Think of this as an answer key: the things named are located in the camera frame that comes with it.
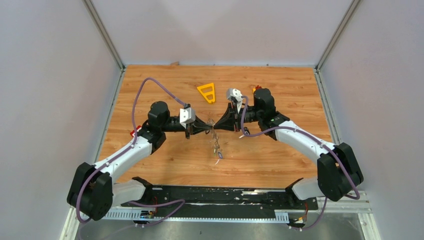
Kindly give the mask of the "metal keyring with keys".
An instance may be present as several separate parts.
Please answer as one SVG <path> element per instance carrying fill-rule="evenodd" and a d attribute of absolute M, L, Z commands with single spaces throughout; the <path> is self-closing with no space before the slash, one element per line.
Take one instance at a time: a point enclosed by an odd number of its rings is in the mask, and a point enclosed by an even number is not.
<path fill-rule="evenodd" d="M 222 148 L 219 144 L 219 137 L 214 129 L 209 134 L 211 134 L 211 142 L 212 142 L 212 149 L 213 149 L 214 155 L 218 157 L 217 152 L 222 153 Z"/>

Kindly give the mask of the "black head silver key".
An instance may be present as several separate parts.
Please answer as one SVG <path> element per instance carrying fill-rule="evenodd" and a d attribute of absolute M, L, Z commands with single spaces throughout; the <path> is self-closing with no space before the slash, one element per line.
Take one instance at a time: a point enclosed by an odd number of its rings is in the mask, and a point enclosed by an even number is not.
<path fill-rule="evenodd" d="M 243 128 L 243 134 L 241 136 L 239 136 L 238 138 L 242 139 L 242 138 L 249 136 L 249 135 L 250 135 L 250 131 L 249 131 L 248 127 L 244 127 Z"/>

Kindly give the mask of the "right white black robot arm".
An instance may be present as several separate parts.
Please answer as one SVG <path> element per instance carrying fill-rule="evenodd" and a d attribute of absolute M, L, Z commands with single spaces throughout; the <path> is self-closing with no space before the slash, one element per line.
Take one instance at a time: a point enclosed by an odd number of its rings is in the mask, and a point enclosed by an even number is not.
<path fill-rule="evenodd" d="M 337 202 L 343 197 L 358 200 L 358 185 L 364 181 L 352 147 L 345 143 L 323 140 L 299 127 L 277 111 L 275 99 L 268 88 L 253 93 L 253 104 L 236 88 L 226 92 L 229 104 L 213 126 L 215 130 L 242 132 L 244 137 L 262 135 L 294 148 L 317 167 L 317 176 L 300 178 L 285 188 L 286 204 L 298 209 L 307 199 L 326 197 Z"/>

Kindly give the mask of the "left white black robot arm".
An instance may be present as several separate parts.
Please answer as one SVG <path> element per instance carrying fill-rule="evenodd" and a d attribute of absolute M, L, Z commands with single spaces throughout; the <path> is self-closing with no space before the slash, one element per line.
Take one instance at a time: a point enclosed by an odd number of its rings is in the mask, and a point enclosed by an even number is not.
<path fill-rule="evenodd" d="M 67 203 L 94 221 L 102 219 L 112 207 L 130 201 L 142 207 L 149 206 L 153 193 L 147 189 L 146 181 L 135 177 L 128 182 L 117 183 L 117 179 L 140 160 L 156 152 L 165 142 L 167 132 L 183 132 L 188 139 L 212 128 L 196 116 L 189 104 L 179 111 L 179 115 L 171 116 L 164 101 L 154 102 L 147 120 L 128 144 L 96 164 L 84 162 L 78 166 Z"/>

